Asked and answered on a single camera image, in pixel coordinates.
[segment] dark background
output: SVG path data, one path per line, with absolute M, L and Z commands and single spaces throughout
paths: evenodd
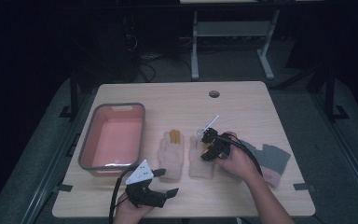
M 68 1 L 72 6 L 79 2 Z M 0 191 L 54 93 L 72 72 L 78 73 L 82 91 L 104 82 L 131 82 L 137 72 L 125 34 L 163 49 L 175 38 L 191 35 L 191 11 L 138 10 L 123 25 L 125 11 L 61 6 L 42 0 L 0 1 Z M 312 11 L 287 8 L 274 38 L 283 36 L 297 40 L 288 66 L 307 69 L 326 62 L 358 101 L 358 3 L 336 1 Z

